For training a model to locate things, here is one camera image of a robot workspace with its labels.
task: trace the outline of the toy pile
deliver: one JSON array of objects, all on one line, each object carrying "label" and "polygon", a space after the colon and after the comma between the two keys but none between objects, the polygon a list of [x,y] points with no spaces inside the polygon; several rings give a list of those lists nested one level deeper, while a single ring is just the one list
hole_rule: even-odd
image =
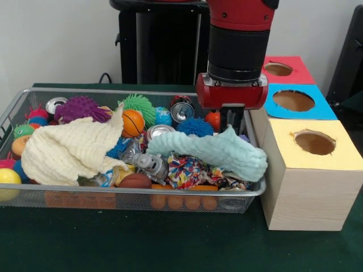
[{"label": "toy pile", "polygon": [[169,109],[136,94],[118,105],[112,111],[75,96],[31,108],[0,168],[24,184],[179,190],[250,190],[267,168],[265,152],[245,135],[231,126],[217,133],[219,112],[195,118],[187,96]]}]

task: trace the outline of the metal basket rim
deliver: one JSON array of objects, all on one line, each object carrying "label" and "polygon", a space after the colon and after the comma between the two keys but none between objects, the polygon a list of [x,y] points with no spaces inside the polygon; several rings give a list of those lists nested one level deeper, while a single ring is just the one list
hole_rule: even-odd
[{"label": "metal basket rim", "polygon": [[[155,92],[155,91],[127,91],[127,90],[100,90],[98,89],[68,89],[68,88],[44,88],[33,87],[19,91],[8,105],[3,115],[0,116],[0,125],[3,125],[11,111],[23,95],[31,92],[64,92],[64,93],[102,93],[102,94],[141,94],[141,95],[187,95],[196,97],[197,93],[189,92]],[[246,129],[248,137],[253,146],[257,146],[252,121],[248,110],[245,111]],[[43,190],[43,191],[64,191],[64,192],[94,192],[94,193],[129,193],[129,194],[163,194],[163,195],[184,195],[184,196],[216,196],[216,197],[256,197],[266,190],[265,177],[258,181],[260,187],[256,191],[196,191],[196,190],[156,190],[156,189],[126,189],[126,188],[101,188],[101,187],[81,187],[81,186],[57,186],[57,185],[34,185],[34,184],[0,184],[0,189],[20,189],[20,190]]]}]

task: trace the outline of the stacked boxes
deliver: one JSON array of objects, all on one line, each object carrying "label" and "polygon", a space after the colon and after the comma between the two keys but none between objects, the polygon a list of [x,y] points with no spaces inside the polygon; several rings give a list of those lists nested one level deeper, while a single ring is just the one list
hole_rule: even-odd
[{"label": "stacked boxes", "polygon": [[268,228],[339,231],[362,186],[363,159],[299,57],[267,57],[263,72],[269,94],[251,118],[268,155]]}]

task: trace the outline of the white wall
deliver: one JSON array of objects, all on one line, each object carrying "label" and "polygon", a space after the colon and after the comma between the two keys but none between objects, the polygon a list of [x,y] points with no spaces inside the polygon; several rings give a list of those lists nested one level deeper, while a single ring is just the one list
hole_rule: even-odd
[{"label": "white wall", "polygon": [[354,9],[363,0],[280,0],[268,54],[300,55],[327,94]]},{"label": "white wall", "polygon": [[[301,55],[327,92],[353,9],[363,0],[280,0],[271,55]],[[121,80],[118,11],[108,0],[0,1],[0,113],[35,82]]]},{"label": "white wall", "polygon": [[0,0],[0,114],[35,82],[121,82],[118,14],[108,0]]}]

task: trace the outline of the purple spiky ball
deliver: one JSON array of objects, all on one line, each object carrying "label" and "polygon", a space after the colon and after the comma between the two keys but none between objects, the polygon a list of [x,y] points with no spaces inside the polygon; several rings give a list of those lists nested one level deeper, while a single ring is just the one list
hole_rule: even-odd
[{"label": "purple spiky ball", "polygon": [[111,118],[107,112],[99,108],[92,98],[75,96],[56,108],[54,119],[59,120],[62,117],[62,123],[68,124],[79,118],[92,117],[94,122],[105,123]]}]

